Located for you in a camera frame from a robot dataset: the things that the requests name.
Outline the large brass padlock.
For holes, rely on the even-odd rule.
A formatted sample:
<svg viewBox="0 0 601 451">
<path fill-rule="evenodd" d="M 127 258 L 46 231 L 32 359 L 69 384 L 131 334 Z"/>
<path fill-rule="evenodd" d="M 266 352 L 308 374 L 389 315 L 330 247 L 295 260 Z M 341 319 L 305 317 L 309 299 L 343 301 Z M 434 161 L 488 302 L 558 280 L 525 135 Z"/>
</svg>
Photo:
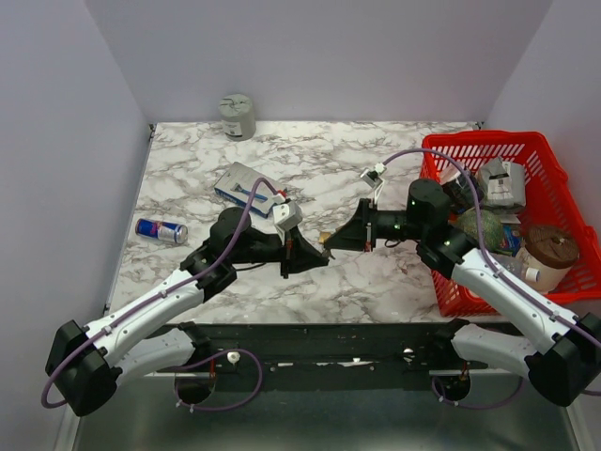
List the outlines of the large brass padlock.
<svg viewBox="0 0 601 451">
<path fill-rule="evenodd" d="M 324 244 L 325 241 L 331 236 L 331 232 L 328 231 L 321 231 L 319 233 L 319 238 L 318 238 L 318 242 L 320 244 Z"/>
</svg>

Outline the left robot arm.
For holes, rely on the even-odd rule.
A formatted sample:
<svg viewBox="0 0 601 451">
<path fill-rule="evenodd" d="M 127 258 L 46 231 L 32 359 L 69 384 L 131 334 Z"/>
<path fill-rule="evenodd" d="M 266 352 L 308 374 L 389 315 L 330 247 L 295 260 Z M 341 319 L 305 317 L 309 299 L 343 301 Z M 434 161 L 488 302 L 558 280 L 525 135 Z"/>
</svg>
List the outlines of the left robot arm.
<svg viewBox="0 0 601 451">
<path fill-rule="evenodd" d="M 70 320 L 57 329 L 45 365 L 49 379 L 42 405 L 67 405 L 82 417 L 103 406 L 128 377 L 174 366 L 201 369 L 208 348 L 191 330 L 155 333 L 228 288 L 237 280 L 237 265 L 246 263 L 277 263 L 287 278 L 325 267 L 329 260 L 297 226 L 266 234 L 253 227 L 244 209 L 222 211 L 202 245 L 147 294 L 86 326 Z"/>
</svg>

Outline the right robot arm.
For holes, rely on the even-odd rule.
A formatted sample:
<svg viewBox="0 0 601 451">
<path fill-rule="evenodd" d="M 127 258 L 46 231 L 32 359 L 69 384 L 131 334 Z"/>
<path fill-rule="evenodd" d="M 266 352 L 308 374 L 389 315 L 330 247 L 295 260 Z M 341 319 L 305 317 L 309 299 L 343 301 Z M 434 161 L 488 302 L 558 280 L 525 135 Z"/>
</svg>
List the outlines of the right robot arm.
<svg viewBox="0 0 601 451">
<path fill-rule="evenodd" d="M 483 245 L 450 225 L 450 197 L 432 179 L 408 188 L 405 210 L 379 210 L 360 200 L 351 219 L 325 241 L 327 250 L 371 251 L 378 240 L 416 241 L 422 263 L 464 287 L 508 319 L 520 336 L 453 321 L 432 345 L 445 368 L 475 361 L 527 379 L 551 403 L 567 407 L 600 374 L 600 319 L 578 316 L 508 272 Z"/>
</svg>

